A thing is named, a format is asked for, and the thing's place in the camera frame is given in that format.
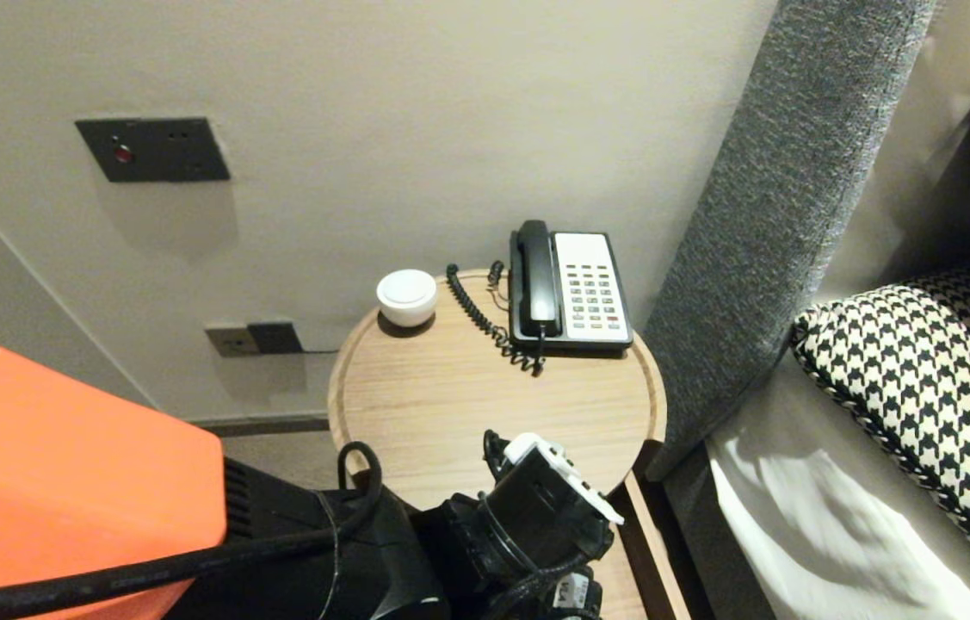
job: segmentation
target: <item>baseboard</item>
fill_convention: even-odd
[[[187,420],[190,424],[218,437],[241,437],[247,435],[274,435],[279,432],[328,431],[328,417],[318,415],[276,416],[273,418],[232,418],[212,420]]]

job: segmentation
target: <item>houndstooth pillow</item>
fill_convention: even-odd
[[[792,348],[970,541],[970,267],[812,307]]]

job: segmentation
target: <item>wooden tabletop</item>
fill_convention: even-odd
[[[504,300],[487,288],[487,271],[460,279],[482,313],[508,325]],[[664,437],[666,404],[660,370],[634,334],[622,358],[548,356],[533,377],[500,356],[438,278],[434,321],[405,332],[374,309],[339,352],[328,392],[328,421],[336,446],[369,443],[381,459],[385,483],[425,510],[454,492],[476,497],[492,488],[482,462],[481,437],[492,428],[505,439],[536,432],[562,443],[595,489],[609,493],[633,467],[643,441]],[[507,294],[507,283],[500,291]],[[352,472],[360,460],[350,463]],[[592,565],[605,584],[603,616],[645,617],[626,552],[615,539]]]

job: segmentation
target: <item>telephone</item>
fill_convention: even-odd
[[[489,334],[512,364],[542,373],[545,350],[618,352],[633,344],[615,255],[602,232],[550,232],[527,220],[511,233],[508,329],[493,325],[458,282],[457,264],[446,268],[454,297]],[[499,286],[504,264],[489,272]]]

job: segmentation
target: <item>electrical outlet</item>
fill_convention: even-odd
[[[205,118],[87,119],[75,125],[111,183],[228,180]]]
[[[206,328],[209,342],[221,357],[259,356],[259,345],[245,326],[222,326],[222,328]]]
[[[279,356],[304,353],[289,321],[222,325],[206,328],[209,342],[221,357]]]

